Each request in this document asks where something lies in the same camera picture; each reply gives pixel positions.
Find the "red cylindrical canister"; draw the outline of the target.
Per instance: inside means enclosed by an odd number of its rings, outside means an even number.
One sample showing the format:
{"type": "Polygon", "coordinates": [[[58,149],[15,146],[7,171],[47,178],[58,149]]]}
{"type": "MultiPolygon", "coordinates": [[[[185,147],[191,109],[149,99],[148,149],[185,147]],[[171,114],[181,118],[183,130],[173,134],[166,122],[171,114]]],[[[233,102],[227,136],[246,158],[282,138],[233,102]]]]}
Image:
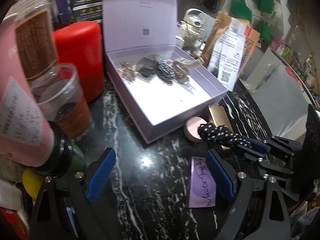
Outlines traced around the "red cylindrical canister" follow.
{"type": "Polygon", "coordinates": [[[86,101],[97,98],[104,88],[101,27],[93,21],[72,23],[53,31],[60,63],[75,65],[86,101]]]}

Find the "brown label clear jar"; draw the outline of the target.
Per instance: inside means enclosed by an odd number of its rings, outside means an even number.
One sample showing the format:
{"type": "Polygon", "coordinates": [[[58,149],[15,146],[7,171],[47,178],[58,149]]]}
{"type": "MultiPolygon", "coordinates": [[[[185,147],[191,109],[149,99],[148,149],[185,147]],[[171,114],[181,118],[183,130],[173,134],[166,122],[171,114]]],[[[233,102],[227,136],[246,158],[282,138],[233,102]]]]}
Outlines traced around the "brown label clear jar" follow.
{"type": "Polygon", "coordinates": [[[21,0],[12,8],[17,15],[18,54],[28,82],[41,78],[57,64],[51,1],[21,0]]]}

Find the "black polka dot scrunchie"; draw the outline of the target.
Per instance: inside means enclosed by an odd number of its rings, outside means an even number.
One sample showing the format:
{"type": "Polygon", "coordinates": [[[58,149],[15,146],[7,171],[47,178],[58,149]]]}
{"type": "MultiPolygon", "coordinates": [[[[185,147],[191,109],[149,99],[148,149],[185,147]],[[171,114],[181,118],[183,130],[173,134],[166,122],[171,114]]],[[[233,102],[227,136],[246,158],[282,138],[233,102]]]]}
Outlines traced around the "black polka dot scrunchie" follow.
{"type": "Polygon", "coordinates": [[[197,128],[200,138],[207,143],[233,148],[236,146],[244,146],[252,148],[251,143],[245,137],[242,137],[230,129],[226,125],[215,126],[212,123],[200,124],[197,128]]]}

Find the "purple label jar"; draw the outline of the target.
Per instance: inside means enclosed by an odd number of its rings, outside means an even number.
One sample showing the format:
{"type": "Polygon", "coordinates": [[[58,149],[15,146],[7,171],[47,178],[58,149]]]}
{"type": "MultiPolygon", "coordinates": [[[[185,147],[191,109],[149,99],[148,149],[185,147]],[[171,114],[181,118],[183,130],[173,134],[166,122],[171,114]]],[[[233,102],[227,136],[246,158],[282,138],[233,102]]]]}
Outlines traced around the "purple label jar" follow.
{"type": "Polygon", "coordinates": [[[69,0],[55,0],[59,20],[62,26],[68,25],[73,20],[73,14],[69,5],[69,0]]]}

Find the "gold star hair clip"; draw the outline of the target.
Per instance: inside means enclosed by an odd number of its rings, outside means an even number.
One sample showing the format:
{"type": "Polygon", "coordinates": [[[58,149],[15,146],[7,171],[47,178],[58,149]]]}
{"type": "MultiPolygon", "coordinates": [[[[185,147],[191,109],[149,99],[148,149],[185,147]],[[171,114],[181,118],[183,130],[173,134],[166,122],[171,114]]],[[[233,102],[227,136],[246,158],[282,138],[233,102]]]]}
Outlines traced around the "gold star hair clip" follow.
{"type": "Polygon", "coordinates": [[[136,69],[132,66],[132,64],[123,61],[120,63],[120,67],[118,68],[119,73],[122,78],[129,82],[133,82],[136,79],[136,69]]]}

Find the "gold rectangular box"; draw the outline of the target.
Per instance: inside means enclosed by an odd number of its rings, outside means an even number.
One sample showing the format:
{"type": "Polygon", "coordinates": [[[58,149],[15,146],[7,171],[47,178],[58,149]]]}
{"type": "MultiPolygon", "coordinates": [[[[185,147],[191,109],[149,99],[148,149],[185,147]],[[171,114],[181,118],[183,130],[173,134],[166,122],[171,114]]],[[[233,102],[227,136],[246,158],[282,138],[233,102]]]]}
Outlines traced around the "gold rectangular box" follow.
{"type": "Polygon", "coordinates": [[[222,106],[209,105],[208,120],[215,126],[225,125],[231,132],[233,131],[228,115],[222,106]]]}

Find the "cream hair claw clip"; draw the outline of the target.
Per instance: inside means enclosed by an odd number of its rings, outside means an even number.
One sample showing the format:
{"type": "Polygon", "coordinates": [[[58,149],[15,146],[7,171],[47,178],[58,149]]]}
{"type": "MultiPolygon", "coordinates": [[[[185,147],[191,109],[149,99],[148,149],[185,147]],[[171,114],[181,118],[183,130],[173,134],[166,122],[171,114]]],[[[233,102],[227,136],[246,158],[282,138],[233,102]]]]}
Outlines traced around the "cream hair claw clip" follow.
{"type": "Polygon", "coordinates": [[[188,60],[185,58],[179,58],[175,60],[171,67],[175,72],[175,79],[178,83],[184,84],[189,81],[190,70],[202,66],[204,60],[199,57],[196,60],[188,60]]]}

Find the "yellow lemon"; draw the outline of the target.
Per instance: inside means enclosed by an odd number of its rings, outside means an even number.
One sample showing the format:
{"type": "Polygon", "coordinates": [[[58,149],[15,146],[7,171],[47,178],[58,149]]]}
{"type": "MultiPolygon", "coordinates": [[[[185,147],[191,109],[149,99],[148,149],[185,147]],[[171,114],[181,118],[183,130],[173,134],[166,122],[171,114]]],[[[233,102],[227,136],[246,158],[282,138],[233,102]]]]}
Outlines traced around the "yellow lemon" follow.
{"type": "Polygon", "coordinates": [[[36,200],[44,177],[36,174],[31,168],[26,168],[22,173],[22,184],[25,191],[33,200],[36,200]]]}

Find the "lavender gift box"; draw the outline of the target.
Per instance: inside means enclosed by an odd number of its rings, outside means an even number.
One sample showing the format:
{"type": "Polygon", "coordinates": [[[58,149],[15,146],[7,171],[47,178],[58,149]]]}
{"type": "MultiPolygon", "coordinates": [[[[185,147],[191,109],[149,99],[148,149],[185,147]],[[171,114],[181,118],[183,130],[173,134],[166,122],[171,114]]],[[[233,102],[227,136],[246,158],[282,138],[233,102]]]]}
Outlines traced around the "lavender gift box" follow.
{"type": "Polygon", "coordinates": [[[127,81],[123,62],[160,55],[165,60],[190,56],[176,46],[177,0],[103,0],[107,73],[146,143],[183,126],[206,106],[218,103],[227,89],[205,67],[190,71],[189,81],[164,83],[158,77],[127,81]]]}

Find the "pink paper cup stack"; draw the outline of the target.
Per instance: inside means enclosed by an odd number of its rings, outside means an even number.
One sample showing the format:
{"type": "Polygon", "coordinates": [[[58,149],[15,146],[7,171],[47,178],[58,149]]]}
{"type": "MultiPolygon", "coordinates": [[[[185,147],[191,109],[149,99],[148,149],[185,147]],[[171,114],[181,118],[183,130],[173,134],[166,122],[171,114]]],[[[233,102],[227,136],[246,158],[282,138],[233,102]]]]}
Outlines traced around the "pink paper cup stack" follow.
{"type": "Polygon", "coordinates": [[[16,14],[1,23],[1,154],[38,167],[50,157],[54,133],[26,81],[17,51],[16,14]]]}

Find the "brown paper bag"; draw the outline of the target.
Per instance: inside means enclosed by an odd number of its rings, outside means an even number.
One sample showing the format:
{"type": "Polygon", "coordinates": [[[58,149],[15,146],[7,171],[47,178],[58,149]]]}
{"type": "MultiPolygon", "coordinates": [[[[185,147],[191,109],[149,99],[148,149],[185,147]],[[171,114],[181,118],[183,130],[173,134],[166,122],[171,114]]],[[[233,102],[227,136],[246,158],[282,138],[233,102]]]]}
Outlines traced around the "brown paper bag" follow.
{"type": "Polygon", "coordinates": [[[214,75],[226,67],[240,77],[259,39],[260,33],[248,20],[239,20],[220,11],[201,54],[204,66],[214,75]]]}

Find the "purple signed box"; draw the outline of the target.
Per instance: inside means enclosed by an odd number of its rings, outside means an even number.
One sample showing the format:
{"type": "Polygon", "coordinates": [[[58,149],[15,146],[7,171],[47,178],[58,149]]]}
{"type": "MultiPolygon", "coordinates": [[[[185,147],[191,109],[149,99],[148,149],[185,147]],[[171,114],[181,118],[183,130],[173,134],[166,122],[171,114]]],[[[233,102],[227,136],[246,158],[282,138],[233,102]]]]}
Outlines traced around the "purple signed box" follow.
{"type": "Polygon", "coordinates": [[[216,183],[204,158],[191,157],[189,172],[188,207],[214,207],[216,183]]]}

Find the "pink round compact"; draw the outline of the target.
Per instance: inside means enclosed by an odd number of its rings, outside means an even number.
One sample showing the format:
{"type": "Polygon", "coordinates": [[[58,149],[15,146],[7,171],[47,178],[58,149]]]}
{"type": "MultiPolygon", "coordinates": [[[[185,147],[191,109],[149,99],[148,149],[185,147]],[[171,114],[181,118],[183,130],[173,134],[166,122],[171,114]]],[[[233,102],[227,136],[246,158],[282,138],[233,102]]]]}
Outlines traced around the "pink round compact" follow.
{"type": "Polygon", "coordinates": [[[198,127],[201,124],[206,124],[206,120],[199,116],[193,116],[187,120],[184,125],[184,135],[192,142],[201,142],[202,139],[198,134],[198,127]]]}

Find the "small smoky clear box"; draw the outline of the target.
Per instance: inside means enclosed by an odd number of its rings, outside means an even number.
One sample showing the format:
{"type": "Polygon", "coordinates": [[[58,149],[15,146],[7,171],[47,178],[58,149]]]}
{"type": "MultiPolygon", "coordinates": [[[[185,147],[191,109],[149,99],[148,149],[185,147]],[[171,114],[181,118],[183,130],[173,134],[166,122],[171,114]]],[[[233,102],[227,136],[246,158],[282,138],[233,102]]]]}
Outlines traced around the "small smoky clear box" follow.
{"type": "Polygon", "coordinates": [[[147,57],[142,58],[136,63],[136,71],[145,78],[151,78],[155,74],[158,62],[147,57]]]}

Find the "gingham checkered scrunchie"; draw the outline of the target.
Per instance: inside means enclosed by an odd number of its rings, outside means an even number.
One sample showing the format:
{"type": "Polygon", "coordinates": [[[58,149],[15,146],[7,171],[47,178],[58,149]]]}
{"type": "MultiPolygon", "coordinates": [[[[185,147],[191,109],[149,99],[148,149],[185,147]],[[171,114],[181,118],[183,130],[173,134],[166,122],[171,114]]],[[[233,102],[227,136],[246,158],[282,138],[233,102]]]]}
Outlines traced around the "gingham checkered scrunchie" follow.
{"type": "Polygon", "coordinates": [[[165,83],[172,83],[175,79],[174,70],[163,60],[160,55],[153,55],[153,60],[157,63],[155,73],[157,77],[165,83]]]}

